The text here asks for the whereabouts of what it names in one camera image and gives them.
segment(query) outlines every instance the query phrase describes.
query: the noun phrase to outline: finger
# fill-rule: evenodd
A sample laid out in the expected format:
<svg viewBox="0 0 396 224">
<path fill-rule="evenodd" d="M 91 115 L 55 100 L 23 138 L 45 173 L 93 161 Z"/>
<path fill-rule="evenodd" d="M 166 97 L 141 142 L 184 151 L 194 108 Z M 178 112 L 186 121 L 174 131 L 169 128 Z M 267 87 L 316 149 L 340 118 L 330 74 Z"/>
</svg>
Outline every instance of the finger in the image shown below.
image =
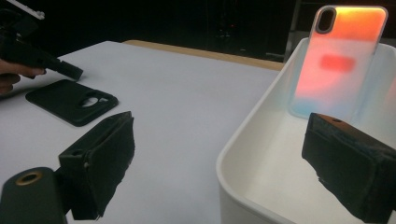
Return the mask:
<svg viewBox="0 0 396 224">
<path fill-rule="evenodd" d="M 45 74 L 44 68 L 32 68 L 18 63 L 10 63 L 0 60 L 0 74 L 14 73 L 27 77 L 34 77 Z"/>
<path fill-rule="evenodd" d="M 9 91 L 12 91 L 12 89 L 14 89 L 13 86 L 0 87 L 0 94 L 3 94 L 3 93 L 7 93 L 7 92 L 9 92 Z"/>
<path fill-rule="evenodd" d="M 2 74 L 0 75 L 0 87 L 11 86 L 21 80 L 21 77 L 16 74 Z"/>
</svg>

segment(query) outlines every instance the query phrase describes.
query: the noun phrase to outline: dark background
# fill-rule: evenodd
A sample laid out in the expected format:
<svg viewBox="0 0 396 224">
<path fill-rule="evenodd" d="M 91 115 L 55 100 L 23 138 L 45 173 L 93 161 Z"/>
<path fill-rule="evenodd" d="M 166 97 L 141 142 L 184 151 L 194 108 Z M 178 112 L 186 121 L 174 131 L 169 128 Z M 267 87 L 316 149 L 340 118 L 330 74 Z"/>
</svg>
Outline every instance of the dark background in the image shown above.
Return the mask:
<svg viewBox="0 0 396 224">
<path fill-rule="evenodd" d="M 394 0 L 20 2 L 45 12 L 46 19 L 35 20 L 39 29 L 27 40 L 55 56 L 106 40 L 137 39 L 282 62 L 290 33 L 309 32 L 316 11 L 329 4 L 383 5 L 389 11 L 384 36 L 396 38 Z M 0 0 L 0 7 L 14 8 L 5 0 Z"/>
</svg>

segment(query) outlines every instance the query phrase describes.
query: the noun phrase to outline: camera cutout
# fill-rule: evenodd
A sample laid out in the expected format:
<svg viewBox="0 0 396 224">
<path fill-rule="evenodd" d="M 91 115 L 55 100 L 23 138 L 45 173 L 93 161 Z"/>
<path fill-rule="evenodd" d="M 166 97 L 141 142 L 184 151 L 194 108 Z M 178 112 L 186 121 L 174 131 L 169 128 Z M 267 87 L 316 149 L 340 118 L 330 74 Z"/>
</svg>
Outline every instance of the camera cutout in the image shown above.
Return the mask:
<svg viewBox="0 0 396 224">
<path fill-rule="evenodd" d="M 95 105 L 96 103 L 98 103 L 99 99 L 96 97 L 90 97 L 85 99 L 84 101 L 82 101 L 82 103 L 80 104 L 82 107 L 89 107 L 92 105 Z"/>
<path fill-rule="evenodd" d="M 316 30 L 325 35 L 332 30 L 337 12 L 334 8 L 326 8 L 319 12 Z"/>
</svg>

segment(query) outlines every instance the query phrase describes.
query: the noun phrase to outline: phone case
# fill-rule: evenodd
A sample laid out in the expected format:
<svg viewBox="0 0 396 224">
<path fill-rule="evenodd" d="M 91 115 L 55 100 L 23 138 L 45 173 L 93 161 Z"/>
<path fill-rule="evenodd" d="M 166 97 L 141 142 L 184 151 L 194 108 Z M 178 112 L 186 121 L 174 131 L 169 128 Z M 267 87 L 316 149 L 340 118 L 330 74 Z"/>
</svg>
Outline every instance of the phone case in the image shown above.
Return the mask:
<svg viewBox="0 0 396 224">
<path fill-rule="evenodd" d="M 25 98 L 77 127 L 88 124 L 118 104 L 113 95 L 66 79 L 31 91 Z"/>
<path fill-rule="evenodd" d="M 382 35 L 383 7 L 322 7 L 315 17 L 290 113 L 350 121 Z"/>
</svg>

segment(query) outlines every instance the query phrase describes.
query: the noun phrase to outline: black phone case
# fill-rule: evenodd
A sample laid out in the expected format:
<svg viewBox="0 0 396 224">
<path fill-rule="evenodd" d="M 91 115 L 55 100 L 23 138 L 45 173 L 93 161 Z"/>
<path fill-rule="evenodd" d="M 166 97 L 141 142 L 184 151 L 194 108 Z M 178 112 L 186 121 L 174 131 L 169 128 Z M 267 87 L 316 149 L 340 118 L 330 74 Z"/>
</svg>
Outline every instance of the black phone case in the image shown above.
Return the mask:
<svg viewBox="0 0 396 224">
<path fill-rule="evenodd" d="M 31 91 L 25 98 L 77 127 L 97 119 L 118 104 L 118 99 L 111 94 L 66 79 Z"/>
</svg>

